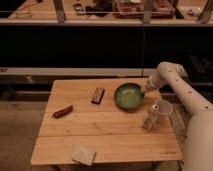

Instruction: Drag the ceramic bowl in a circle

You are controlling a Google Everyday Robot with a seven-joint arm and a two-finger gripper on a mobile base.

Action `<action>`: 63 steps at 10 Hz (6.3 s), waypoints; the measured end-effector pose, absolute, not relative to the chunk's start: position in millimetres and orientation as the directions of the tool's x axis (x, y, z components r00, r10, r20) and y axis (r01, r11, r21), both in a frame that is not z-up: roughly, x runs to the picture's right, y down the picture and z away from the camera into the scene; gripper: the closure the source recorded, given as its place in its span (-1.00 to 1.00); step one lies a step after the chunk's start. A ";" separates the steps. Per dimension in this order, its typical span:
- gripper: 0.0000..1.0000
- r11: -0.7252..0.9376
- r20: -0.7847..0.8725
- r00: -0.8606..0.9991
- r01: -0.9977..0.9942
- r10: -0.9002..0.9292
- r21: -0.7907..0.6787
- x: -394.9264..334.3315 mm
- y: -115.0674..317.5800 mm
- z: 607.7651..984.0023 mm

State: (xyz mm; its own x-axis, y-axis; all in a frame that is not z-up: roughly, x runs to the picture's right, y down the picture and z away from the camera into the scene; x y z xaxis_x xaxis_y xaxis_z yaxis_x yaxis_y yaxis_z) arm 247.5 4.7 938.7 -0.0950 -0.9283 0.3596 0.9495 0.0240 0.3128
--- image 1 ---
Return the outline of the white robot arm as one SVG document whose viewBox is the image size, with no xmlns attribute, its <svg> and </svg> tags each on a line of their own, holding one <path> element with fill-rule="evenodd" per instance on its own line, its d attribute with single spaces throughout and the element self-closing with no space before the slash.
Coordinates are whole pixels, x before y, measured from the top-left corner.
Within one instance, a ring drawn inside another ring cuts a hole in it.
<svg viewBox="0 0 213 171">
<path fill-rule="evenodd" d="M 182 76 L 180 64 L 161 62 L 147 79 L 147 92 L 169 85 L 191 119 L 183 150 L 182 171 L 213 171 L 213 104 L 199 94 Z"/>
</svg>

